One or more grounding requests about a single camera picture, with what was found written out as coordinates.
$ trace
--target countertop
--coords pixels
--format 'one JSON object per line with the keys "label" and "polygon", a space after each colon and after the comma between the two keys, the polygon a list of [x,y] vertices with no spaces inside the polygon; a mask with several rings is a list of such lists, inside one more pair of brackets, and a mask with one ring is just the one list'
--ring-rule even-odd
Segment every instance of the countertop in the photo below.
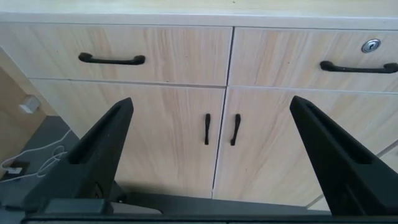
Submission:
{"label": "countertop", "polygon": [[0,22],[398,30],[396,0],[0,0]]}

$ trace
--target plug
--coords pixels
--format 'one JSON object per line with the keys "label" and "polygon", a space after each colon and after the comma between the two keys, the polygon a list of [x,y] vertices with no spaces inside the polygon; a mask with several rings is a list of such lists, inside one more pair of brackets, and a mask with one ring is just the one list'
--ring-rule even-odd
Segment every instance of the plug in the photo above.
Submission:
{"label": "plug", "polygon": [[22,172],[22,167],[7,167],[6,171],[9,174],[20,174]]}

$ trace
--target drawer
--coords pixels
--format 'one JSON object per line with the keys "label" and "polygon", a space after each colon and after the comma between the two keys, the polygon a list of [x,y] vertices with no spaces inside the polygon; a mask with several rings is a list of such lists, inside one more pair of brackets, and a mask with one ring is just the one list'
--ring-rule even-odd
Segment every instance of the drawer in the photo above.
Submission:
{"label": "drawer", "polygon": [[[362,53],[371,39],[381,45]],[[230,85],[357,91],[398,91],[398,73],[321,70],[327,60],[340,67],[383,68],[398,63],[398,32],[237,28]]]}
{"label": "drawer", "polygon": [[[226,85],[230,27],[9,24],[7,52],[30,78]],[[132,60],[142,65],[85,63]]]}

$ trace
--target keyhole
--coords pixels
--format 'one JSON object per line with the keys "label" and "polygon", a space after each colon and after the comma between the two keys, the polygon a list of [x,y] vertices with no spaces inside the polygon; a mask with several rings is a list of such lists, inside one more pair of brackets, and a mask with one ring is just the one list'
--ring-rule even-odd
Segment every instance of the keyhole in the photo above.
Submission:
{"label": "keyhole", "polygon": [[376,45],[376,44],[371,43],[371,45],[369,45],[369,50],[373,50],[373,48],[374,48],[375,45]]}

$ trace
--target drawer handle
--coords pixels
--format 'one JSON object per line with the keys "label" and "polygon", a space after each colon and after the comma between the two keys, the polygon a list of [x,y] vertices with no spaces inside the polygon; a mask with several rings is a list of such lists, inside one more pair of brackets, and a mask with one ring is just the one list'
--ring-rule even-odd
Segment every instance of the drawer handle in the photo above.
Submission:
{"label": "drawer handle", "polygon": [[236,142],[236,136],[238,135],[239,125],[241,125],[241,115],[235,115],[235,130],[234,137],[231,139],[231,145],[234,146]]}
{"label": "drawer handle", "polygon": [[79,60],[86,63],[108,63],[114,65],[142,65],[145,63],[145,56],[138,55],[135,56],[132,60],[104,60],[104,59],[96,59],[89,53],[80,53]]}
{"label": "drawer handle", "polygon": [[361,73],[385,73],[392,74],[398,72],[398,63],[387,63],[384,68],[347,68],[339,67],[333,62],[322,61],[320,63],[321,69],[328,72],[361,72]]}
{"label": "drawer handle", "polygon": [[209,128],[210,128],[210,114],[206,114],[206,118],[205,118],[205,145],[209,145]]}

